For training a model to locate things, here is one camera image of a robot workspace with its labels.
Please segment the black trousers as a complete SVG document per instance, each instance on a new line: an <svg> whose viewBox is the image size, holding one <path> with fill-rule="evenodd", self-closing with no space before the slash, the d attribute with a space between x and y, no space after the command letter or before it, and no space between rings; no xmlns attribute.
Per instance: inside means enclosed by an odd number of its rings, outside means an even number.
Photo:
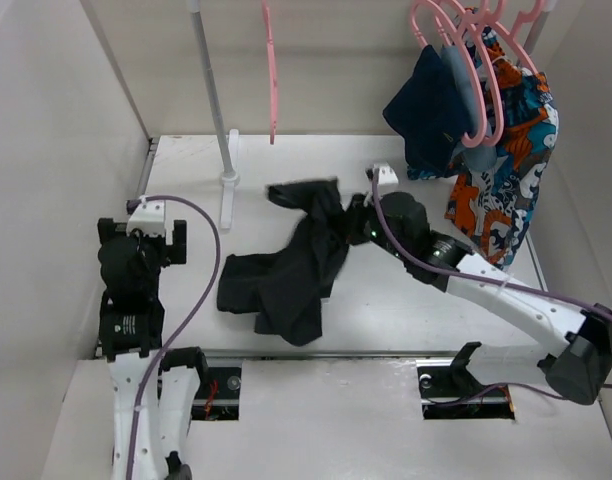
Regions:
<svg viewBox="0 0 612 480"><path fill-rule="evenodd" d="M273 184L267 199L304 216L283 249L226 258L216 305L220 312L254 313L257 334L302 347L322 336L322 300L349 252L346 210L336 178Z"/></svg>

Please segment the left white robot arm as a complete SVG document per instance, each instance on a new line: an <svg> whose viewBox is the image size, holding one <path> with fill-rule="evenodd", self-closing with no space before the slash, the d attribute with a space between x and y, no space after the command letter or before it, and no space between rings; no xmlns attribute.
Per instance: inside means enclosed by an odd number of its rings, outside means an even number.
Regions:
<svg viewBox="0 0 612 480"><path fill-rule="evenodd" d="M98 222L105 284L99 340L114 395L114 479L189 479L184 448L196 396L209 387L198 347L169 350L162 340L162 269L186 262L185 221L170 240L110 218Z"/></svg>

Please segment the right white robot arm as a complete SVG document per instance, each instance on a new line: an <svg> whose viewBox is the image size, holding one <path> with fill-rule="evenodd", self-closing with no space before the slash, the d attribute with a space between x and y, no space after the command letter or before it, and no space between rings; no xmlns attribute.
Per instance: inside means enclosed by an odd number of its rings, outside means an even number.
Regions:
<svg viewBox="0 0 612 480"><path fill-rule="evenodd" d="M523 383L543 381L565 400L590 405L612 370L612 312L513 282L454 237L431 229L425 207L407 192L355 194L346 210L349 241L373 243L416 281L475 304L534 340L524 349L464 345L448 369L459 393L492 384L474 356L497 359Z"/></svg>

